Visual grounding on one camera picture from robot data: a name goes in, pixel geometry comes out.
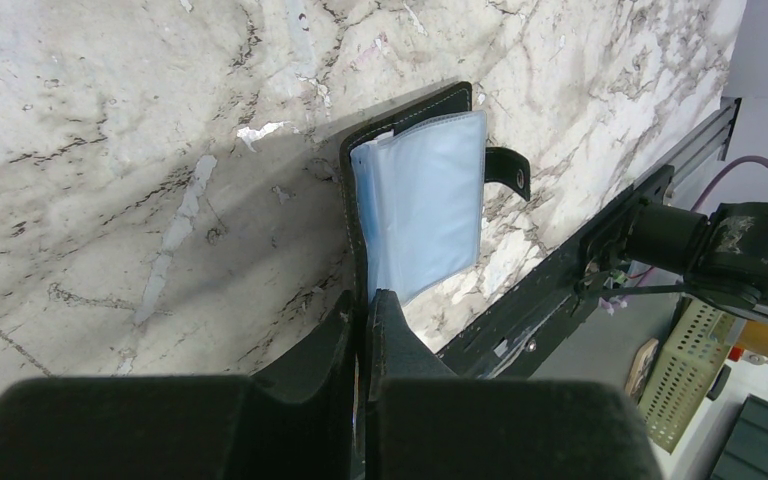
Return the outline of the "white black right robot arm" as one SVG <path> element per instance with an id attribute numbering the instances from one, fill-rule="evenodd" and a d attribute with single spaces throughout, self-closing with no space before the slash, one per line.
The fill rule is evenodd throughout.
<path id="1" fill-rule="evenodd" d="M 768 307 L 768 203 L 722 204 L 711 215 L 642 201 L 619 233 L 590 252 L 597 272 L 575 286 L 584 298 L 686 293 L 712 306 Z M 622 264 L 680 276 L 675 285 L 606 287 Z"/>

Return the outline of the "black leather card holder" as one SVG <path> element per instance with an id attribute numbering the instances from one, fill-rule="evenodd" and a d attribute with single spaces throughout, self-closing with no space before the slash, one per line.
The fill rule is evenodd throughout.
<path id="1" fill-rule="evenodd" d="M 355 302 L 402 303 L 477 261 L 484 187 L 531 197 L 529 161 L 490 147 L 473 86 L 451 83 L 348 130 L 338 150 Z"/>

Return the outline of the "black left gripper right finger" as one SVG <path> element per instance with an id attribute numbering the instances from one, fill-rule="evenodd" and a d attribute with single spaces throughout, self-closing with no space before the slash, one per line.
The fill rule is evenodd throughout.
<path id="1" fill-rule="evenodd" d="M 376 292 L 367 322 L 369 479 L 658 479 L 640 415 L 601 383 L 456 375 Z"/>

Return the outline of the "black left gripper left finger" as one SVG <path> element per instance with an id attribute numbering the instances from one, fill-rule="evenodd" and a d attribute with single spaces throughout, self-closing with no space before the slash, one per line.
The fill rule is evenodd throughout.
<path id="1" fill-rule="evenodd" d="M 345 479 L 353 297 L 251 376 L 35 378 L 0 395 L 0 479 Z"/>

